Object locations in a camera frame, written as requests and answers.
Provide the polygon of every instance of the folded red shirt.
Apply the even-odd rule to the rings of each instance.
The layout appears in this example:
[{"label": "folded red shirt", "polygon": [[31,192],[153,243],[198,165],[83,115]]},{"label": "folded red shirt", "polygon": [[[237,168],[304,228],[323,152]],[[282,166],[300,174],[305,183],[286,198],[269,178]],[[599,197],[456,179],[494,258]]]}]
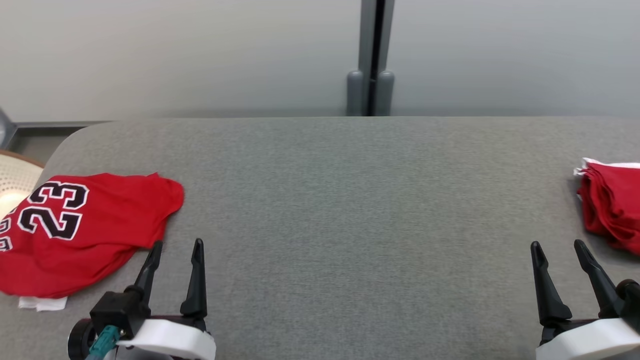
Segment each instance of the folded red shirt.
[{"label": "folded red shirt", "polygon": [[588,231],[640,255],[640,168],[588,163],[578,194]]},{"label": "folded red shirt", "polygon": [[54,176],[0,221],[0,291],[60,298],[164,236],[182,185],[149,176]]}]

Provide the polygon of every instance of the white wall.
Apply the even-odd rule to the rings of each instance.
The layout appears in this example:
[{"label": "white wall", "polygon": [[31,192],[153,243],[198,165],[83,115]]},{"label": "white wall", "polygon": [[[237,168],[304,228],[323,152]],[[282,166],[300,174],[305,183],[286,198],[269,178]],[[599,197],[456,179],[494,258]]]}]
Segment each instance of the white wall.
[{"label": "white wall", "polygon": [[640,115],[638,0],[396,0],[392,115]]},{"label": "white wall", "polygon": [[359,0],[3,0],[15,122],[337,116]]}]

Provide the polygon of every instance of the gray fabric surface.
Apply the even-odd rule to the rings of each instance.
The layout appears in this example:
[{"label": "gray fabric surface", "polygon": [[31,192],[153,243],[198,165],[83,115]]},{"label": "gray fabric surface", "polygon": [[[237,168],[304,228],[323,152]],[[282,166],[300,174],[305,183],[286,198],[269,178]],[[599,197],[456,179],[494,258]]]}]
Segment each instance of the gray fabric surface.
[{"label": "gray fabric surface", "polygon": [[[56,174],[182,183],[151,307],[178,313],[196,237],[225,359],[534,359],[529,245],[538,240],[574,318],[597,314],[573,252],[614,282],[640,259],[582,228],[572,168],[640,161],[640,121],[611,118],[146,120],[73,134]],[[67,334],[145,252],[53,313],[0,296],[5,359],[64,359]]]}]

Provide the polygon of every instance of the white basket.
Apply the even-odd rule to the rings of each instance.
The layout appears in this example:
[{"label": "white basket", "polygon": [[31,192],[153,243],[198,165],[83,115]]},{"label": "white basket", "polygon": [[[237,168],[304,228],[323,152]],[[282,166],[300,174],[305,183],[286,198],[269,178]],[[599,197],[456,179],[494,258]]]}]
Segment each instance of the white basket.
[{"label": "white basket", "polygon": [[0,218],[33,191],[43,165],[13,152],[0,150]]}]

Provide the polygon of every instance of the white fabric edge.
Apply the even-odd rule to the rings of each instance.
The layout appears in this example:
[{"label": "white fabric edge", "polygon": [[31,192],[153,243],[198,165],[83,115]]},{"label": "white fabric edge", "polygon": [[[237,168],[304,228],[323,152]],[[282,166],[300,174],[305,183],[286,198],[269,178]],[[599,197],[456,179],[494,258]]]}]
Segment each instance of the white fabric edge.
[{"label": "white fabric edge", "polygon": [[21,296],[18,299],[19,309],[36,309],[36,311],[56,311],[67,306],[67,297],[60,299],[43,299],[33,296]]},{"label": "white fabric edge", "polygon": [[585,169],[587,169],[587,164],[594,163],[599,165],[605,165],[608,167],[625,167],[625,168],[640,168],[640,163],[601,163],[598,160],[582,158],[582,167],[577,167],[573,170],[574,176],[583,176],[585,173]]}]

